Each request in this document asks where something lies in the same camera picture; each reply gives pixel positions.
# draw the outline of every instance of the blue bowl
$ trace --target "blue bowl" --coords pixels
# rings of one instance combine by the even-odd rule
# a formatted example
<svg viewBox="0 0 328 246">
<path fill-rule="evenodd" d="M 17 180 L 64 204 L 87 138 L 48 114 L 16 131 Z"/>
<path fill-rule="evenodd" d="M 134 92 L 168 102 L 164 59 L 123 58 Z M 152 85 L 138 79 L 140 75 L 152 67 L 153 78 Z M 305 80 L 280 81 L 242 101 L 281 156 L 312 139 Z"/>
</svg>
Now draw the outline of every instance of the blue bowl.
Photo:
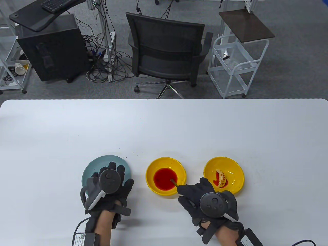
<svg viewBox="0 0 328 246">
<path fill-rule="evenodd" d="M 121 157 L 118 157 L 115 155 L 103 155 L 101 157 L 94 159 L 85 168 L 83 175 L 82 175 L 82 186 L 87 185 L 87 179 L 90 178 L 93 173 L 98 173 L 101 168 L 108 167 L 108 164 L 112 161 L 116 163 L 116 167 L 118 167 L 119 165 L 122 165 L 125 168 L 123 184 L 125 183 L 125 181 L 127 181 L 128 179 L 130 179 L 132 177 L 131 169 L 125 160 L 123 160 Z"/>
</svg>

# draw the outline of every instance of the label sticker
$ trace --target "label sticker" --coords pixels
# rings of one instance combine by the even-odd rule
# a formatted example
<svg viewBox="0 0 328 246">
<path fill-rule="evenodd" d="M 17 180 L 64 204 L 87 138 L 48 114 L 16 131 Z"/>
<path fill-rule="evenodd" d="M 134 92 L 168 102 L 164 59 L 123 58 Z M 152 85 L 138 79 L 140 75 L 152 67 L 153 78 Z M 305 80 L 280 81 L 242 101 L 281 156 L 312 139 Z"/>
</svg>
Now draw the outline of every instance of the label sticker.
<svg viewBox="0 0 328 246">
<path fill-rule="evenodd" d="M 73 246 L 83 246 L 84 238 L 85 238 L 85 233 L 76 234 Z"/>
<path fill-rule="evenodd" d="M 246 235 L 240 241 L 244 246 L 254 246 Z"/>
</svg>

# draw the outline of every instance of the red sauce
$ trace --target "red sauce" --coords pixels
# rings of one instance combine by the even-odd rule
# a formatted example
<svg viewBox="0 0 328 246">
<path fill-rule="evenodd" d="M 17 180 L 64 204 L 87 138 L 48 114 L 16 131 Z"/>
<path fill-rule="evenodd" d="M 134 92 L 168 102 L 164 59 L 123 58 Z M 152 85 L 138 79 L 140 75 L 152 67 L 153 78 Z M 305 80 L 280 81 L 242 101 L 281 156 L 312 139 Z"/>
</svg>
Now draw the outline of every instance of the red sauce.
<svg viewBox="0 0 328 246">
<path fill-rule="evenodd" d="M 216 185 L 216 187 L 218 187 L 219 181 L 220 181 L 218 172 L 215 172 L 215 178 L 216 178 L 216 180 L 213 180 L 213 183 Z"/>
<path fill-rule="evenodd" d="M 226 184 L 224 186 L 222 186 L 221 188 L 224 188 L 228 185 L 228 180 L 226 179 Z"/>
<path fill-rule="evenodd" d="M 219 173 L 218 172 L 216 172 L 215 173 L 215 178 L 216 178 L 216 180 L 213 180 L 213 183 L 218 187 L 218 185 L 219 185 Z M 226 187 L 228 185 L 228 180 L 226 179 L 226 183 L 225 183 L 225 185 L 224 186 L 222 186 L 221 188 L 224 188 L 224 187 Z"/>
<path fill-rule="evenodd" d="M 170 168 L 161 168 L 154 175 L 154 183 L 162 191 L 169 191 L 175 187 L 170 179 L 173 179 L 175 182 L 178 181 L 178 176 Z"/>
</svg>

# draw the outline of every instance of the cart caster wheel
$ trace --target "cart caster wheel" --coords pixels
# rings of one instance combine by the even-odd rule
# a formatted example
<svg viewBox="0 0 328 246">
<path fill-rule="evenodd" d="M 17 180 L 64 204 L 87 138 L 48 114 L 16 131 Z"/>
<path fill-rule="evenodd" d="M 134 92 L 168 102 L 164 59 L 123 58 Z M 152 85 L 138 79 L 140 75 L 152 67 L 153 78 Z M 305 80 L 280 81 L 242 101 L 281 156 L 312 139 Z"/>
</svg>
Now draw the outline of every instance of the cart caster wheel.
<svg viewBox="0 0 328 246">
<path fill-rule="evenodd" d="M 139 88 L 139 86 L 135 86 L 135 87 L 134 87 L 134 92 L 136 92 L 136 93 L 139 93 L 139 92 L 140 92 L 140 88 Z"/>
</svg>

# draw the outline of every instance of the black glove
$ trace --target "black glove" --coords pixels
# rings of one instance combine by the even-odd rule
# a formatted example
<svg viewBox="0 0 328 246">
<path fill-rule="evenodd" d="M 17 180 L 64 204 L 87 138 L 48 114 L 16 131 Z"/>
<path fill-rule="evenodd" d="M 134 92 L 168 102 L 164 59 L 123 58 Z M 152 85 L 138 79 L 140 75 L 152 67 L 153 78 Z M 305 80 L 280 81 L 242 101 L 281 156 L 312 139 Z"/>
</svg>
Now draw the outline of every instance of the black glove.
<svg viewBox="0 0 328 246">
<path fill-rule="evenodd" d="M 100 169 L 99 173 L 94 173 L 92 177 L 99 177 L 99 175 L 107 170 L 107 169 L 113 169 L 118 172 L 118 174 L 121 177 L 121 185 L 118 188 L 118 190 L 113 193 L 113 194 L 106 194 L 105 197 L 100 198 L 100 200 L 97 202 L 97 204 L 90 210 L 90 211 L 85 211 L 85 213 L 89 213 L 90 219 L 86 224 L 85 231 L 86 233 L 92 233 L 95 230 L 95 227 L 97 225 L 97 221 L 99 219 L 99 216 L 103 210 L 107 211 L 112 211 L 115 212 L 115 216 L 113 219 L 113 225 L 112 228 L 116 228 L 116 225 L 118 222 L 121 221 L 122 216 L 120 215 L 120 211 L 122 210 L 121 206 L 118 206 L 115 204 L 116 201 L 119 201 L 123 207 L 127 206 L 127 197 L 132 189 L 132 186 L 134 184 L 133 179 L 128 179 L 124 185 L 123 180 L 124 180 L 124 166 L 120 165 L 116 169 L 116 164 L 115 162 L 109 163 L 108 167 L 103 167 Z"/>
<path fill-rule="evenodd" d="M 179 203 L 190 214 L 195 226 L 200 226 L 197 233 L 203 236 L 202 241 L 207 244 L 212 238 L 214 233 L 223 225 L 230 229 L 243 230 L 241 223 L 231 222 L 225 217 L 211 218 L 206 216 L 200 209 L 199 202 L 203 195 L 215 192 L 212 184 L 206 178 L 200 178 L 199 183 L 195 185 L 179 185 L 177 188 L 178 193 L 181 195 L 178 199 Z M 204 229 L 200 224 L 210 221 L 207 229 Z"/>
</svg>

